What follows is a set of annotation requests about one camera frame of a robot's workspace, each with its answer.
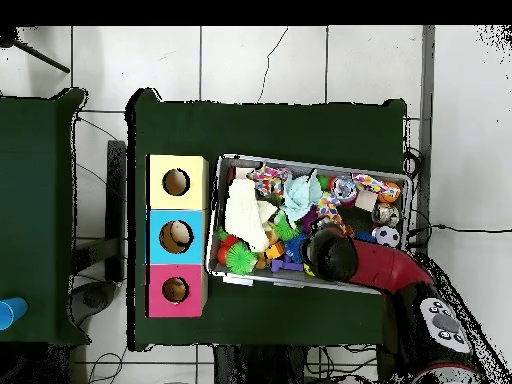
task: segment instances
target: white cloth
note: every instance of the white cloth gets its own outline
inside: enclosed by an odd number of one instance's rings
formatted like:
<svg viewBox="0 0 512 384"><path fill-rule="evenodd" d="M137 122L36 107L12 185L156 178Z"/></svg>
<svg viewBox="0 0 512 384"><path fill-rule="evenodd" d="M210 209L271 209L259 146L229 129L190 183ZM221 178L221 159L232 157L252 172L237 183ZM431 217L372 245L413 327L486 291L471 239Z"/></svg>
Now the white cloth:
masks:
<svg viewBox="0 0 512 384"><path fill-rule="evenodd" d="M247 179L234 179L229 186L226 201L225 230L247 243L253 252L264 252L269 241L261 225L255 183Z"/></svg>

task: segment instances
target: blue box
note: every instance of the blue box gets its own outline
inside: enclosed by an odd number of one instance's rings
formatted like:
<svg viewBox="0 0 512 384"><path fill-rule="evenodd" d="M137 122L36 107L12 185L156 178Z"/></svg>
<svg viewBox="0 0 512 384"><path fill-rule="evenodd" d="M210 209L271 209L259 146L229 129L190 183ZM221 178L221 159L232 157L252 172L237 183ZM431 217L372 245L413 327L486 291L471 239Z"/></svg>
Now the blue box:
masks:
<svg viewBox="0 0 512 384"><path fill-rule="evenodd" d="M171 221L185 223L192 232L192 242L180 253L170 253L160 243L160 231ZM149 212L149 260L151 265L200 265L204 262L206 215L204 211L151 210Z"/></svg>

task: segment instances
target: blue cup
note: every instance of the blue cup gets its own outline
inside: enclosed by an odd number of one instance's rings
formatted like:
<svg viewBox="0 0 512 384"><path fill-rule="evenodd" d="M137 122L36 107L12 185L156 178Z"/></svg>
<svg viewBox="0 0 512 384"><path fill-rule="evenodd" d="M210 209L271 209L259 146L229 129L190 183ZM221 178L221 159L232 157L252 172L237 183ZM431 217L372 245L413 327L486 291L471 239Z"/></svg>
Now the blue cup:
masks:
<svg viewBox="0 0 512 384"><path fill-rule="evenodd" d="M21 297L0 300L0 331L20 319L27 312L28 304Z"/></svg>

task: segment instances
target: soccer ball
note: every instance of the soccer ball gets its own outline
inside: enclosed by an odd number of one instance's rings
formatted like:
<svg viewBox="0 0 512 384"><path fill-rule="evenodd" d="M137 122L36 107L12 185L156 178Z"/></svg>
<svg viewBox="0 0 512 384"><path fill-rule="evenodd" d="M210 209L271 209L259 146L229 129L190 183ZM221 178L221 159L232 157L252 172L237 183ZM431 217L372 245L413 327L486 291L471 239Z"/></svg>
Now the soccer ball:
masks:
<svg viewBox="0 0 512 384"><path fill-rule="evenodd" d="M377 239L377 243L382 246L396 247L400 243L398 231L391 227L375 228L372 235Z"/></svg>

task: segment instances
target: yellow box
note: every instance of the yellow box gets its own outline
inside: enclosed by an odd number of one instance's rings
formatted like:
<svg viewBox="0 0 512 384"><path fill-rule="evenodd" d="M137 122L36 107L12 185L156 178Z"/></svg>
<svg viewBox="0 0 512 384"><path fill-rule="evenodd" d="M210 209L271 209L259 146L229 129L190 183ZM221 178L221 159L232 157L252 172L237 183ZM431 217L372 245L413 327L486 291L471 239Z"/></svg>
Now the yellow box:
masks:
<svg viewBox="0 0 512 384"><path fill-rule="evenodd" d="M148 167L151 209L208 209L208 162L202 156L149 155L146 172Z"/></svg>

